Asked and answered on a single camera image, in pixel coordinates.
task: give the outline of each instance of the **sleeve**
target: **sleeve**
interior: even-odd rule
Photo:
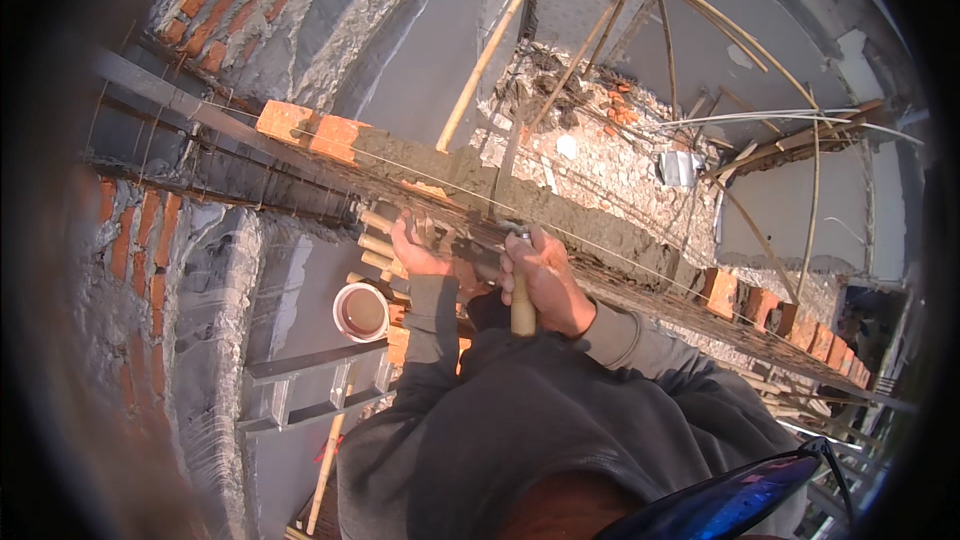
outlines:
[[[457,278],[411,275],[411,310],[403,318],[410,330],[403,373],[396,386],[392,410],[426,414],[459,385],[457,358]]]
[[[622,312],[591,300],[597,314],[577,342],[601,366],[635,369],[670,395],[712,390],[719,385],[751,406],[762,406],[760,396],[749,383],[718,367],[697,348],[660,333],[638,312]]]

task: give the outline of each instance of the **worker's right hand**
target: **worker's right hand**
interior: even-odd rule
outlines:
[[[568,338],[579,338],[596,318],[596,305],[573,278],[567,248],[539,225],[530,226],[529,242],[510,233],[500,255],[499,283],[503,304],[513,300],[514,271],[525,274],[527,294],[540,313],[540,324]]]

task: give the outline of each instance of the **worker's hand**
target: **worker's hand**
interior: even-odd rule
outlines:
[[[597,315],[597,307],[584,294],[570,270],[567,248],[539,225],[530,227],[531,246],[510,233],[500,255],[500,287],[503,304],[513,300],[514,271],[526,275],[527,294],[540,313],[540,324],[568,338],[582,336]]]
[[[450,251],[439,253],[430,250],[433,244],[433,223],[425,216],[413,221],[413,212],[404,209],[390,228],[393,252],[404,270],[414,275],[453,275],[453,258]]]

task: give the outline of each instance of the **worker's left hand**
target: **worker's left hand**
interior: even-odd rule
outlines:
[[[432,222],[425,216],[413,220],[413,212],[404,209],[390,229],[393,252],[404,270],[413,275],[454,275],[450,250],[434,252],[428,247],[434,241]]]

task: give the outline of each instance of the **wooden trowel handle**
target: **wooden trowel handle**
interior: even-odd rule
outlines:
[[[537,332],[537,309],[527,293],[527,277],[516,267],[513,269],[510,331],[521,338],[530,338]]]

